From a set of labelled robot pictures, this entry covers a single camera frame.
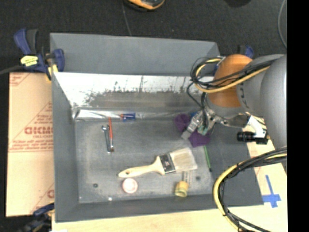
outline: black carpet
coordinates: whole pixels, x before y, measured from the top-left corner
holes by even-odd
[[[213,41],[223,56],[249,45],[256,58],[286,53],[287,0],[166,0],[145,13],[122,0],[0,0],[0,70],[18,64],[13,34],[21,28],[38,29],[37,48],[46,51],[50,32],[82,32]],[[0,76],[0,100],[0,232],[10,232],[32,218],[5,218],[7,74]]]

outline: blue cross mark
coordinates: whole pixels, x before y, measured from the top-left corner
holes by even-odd
[[[276,208],[276,207],[278,207],[277,202],[281,201],[280,195],[279,194],[274,194],[274,191],[273,191],[273,189],[271,187],[271,183],[270,183],[268,175],[266,175],[266,181],[268,183],[270,194],[262,195],[263,202],[264,203],[270,202],[271,208]]]

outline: cardboard sheet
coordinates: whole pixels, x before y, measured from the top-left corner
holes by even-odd
[[[10,74],[6,216],[30,215],[54,200],[51,82]]]

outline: purple cloth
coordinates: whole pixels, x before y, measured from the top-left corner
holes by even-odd
[[[174,118],[174,123],[177,129],[180,132],[183,132],[184,130],[186,130],[190,123],[190,117],[187,114],[179,114]],[[195,130],[189,137],[189,141],[192,147],[198,147],[209,143],[210,137],[207,134],[204,136]]]

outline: green stick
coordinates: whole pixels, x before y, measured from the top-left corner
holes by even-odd
[[[208,156],[206,145],[204,145],[204,151],[205,151],[205,156],[206,156],[206,161],[207,161],[207,165],[208,165],[209,171],[212,172],[211,161],[209,160],[209,156]]]

